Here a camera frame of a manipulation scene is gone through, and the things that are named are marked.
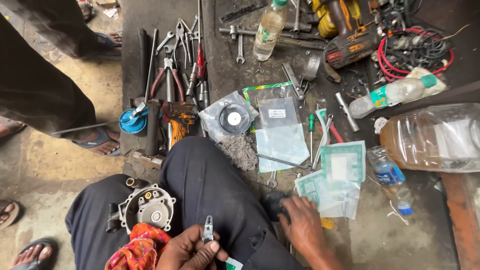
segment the orange cloth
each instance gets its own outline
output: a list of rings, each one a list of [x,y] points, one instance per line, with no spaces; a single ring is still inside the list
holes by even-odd
[[[172,238],[163,230],[138,223],[124,245],[105,265],[105,270],[155,270],[160,255]]]

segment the flip-flop sandal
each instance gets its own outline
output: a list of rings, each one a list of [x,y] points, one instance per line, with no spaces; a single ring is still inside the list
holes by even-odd
[[[84,143],[76,143],[76,142],[73,142],[73,141],[72,142],[74,144],[80,146],[81,148],[85,148],[85,149],[94,148],[94,147],[99,146],[101,144],[104,144],[106,142],[116,142],[116,143],[118,143],[117,140],[110,138],[107,134],[107,131],[102,127],[96,128],[96,133],[97,133],[96,138],[93,139],[93,140],[90,140],[88,142],[84,142]],[[109,156],[109,157],[114,157],[114,156],[118,156],[118,155],[120,155],[120,147],[117,148],[117,150],[113,151],[112,153],[106,154],[106,156]]]
[[[13,204],[15,207],[12,211],[4,213],[3,211],[5,210],[5,208],[7,208],[9,204]],[[8,214],[8,218],[4,222],[2,222],[2,224],[0,224],[0,229],[12,225],[17,220],[20,214],[20,205],[13,201],[0,200],[0,216],[3,214]]]
[[[111,51],[113,48],[121,47],[121,44],[113,41],[107,35],[105,35],[103,33],[95,33],[95,34],[105,41],[105,44],[104,44],[105,51]],[[103,58],[103,59],[121,60],[121,55],[98,54],[98,55],[95,55],[95,57]]]
[[[19,124],[19,123],[17,123],[17,121],[5,118],[3,116],[0,116],[0,125],[4,126],[7,130],[10,131],[9,133],[7,133],[5,135],[0,136],[0,139],[5,138],[7,136],[11,136],[15,133],[18,133],[18,132],[22,131],[27,126],[26,124]]]
[[[55,261],[57,259],[57,254],[59,249],[58,249],[57,242],[51,238],[42,238],[29,243],[22,251],[20,251],[19,255],[25,252],[26,250],[28,250],[29,248],[36,246],[38,244],[42,244],[43,247],[51,246],[52,254],[46,259],[41,261],[38,260],[38,256],[37,256],[31,262],[14,266],[10,268],[10,270],[51,270],[53,269],[53,267],[55,266]]]

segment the green screwdriver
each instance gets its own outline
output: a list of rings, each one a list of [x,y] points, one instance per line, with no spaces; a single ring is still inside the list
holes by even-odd
[[[310,132],[310,163],[313,164],[313,130],[315,129],[315,115],[308,117],[308,131]]]

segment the bolt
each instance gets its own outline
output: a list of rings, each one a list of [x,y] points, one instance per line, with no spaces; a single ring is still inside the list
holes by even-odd
[[[376,85],[376,84],[379,84],[379,83],[385,83],[387,80],[385,79],[385,77],[380,77],[380,80],[374,82],[373,84]]]

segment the screwdriver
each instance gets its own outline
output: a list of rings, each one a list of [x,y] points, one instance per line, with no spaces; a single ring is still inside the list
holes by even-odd
[[[202,25],[203,25],[203,17],[202,17],[202,7],[201,7],[201,0],[198,0],[198,59],[197,59],[197,78],[200,82],[203,82],[206,77],[206,68],[207,63],[205,62],[204,58],[204,51],[202,49]]]
[[[308,117],[308,131],[310,132],[310,163],[313,164],[313,131],[315,130],[315,115]]]

